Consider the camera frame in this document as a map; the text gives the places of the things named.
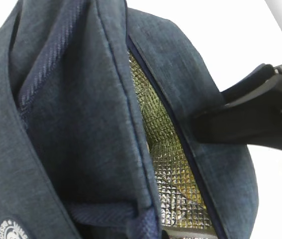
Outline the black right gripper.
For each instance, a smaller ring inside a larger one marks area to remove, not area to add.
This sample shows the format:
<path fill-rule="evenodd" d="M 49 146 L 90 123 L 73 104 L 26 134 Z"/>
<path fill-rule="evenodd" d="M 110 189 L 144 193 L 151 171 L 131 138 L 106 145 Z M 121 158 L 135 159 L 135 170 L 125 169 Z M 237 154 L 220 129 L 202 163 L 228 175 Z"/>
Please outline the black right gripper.
<path fill-rule="evenodd" d="M 251 144 L 282 150 L 282 65 L 261 64 L 222 92 L 232 102 L 193 119 L 202 143 Z"/>

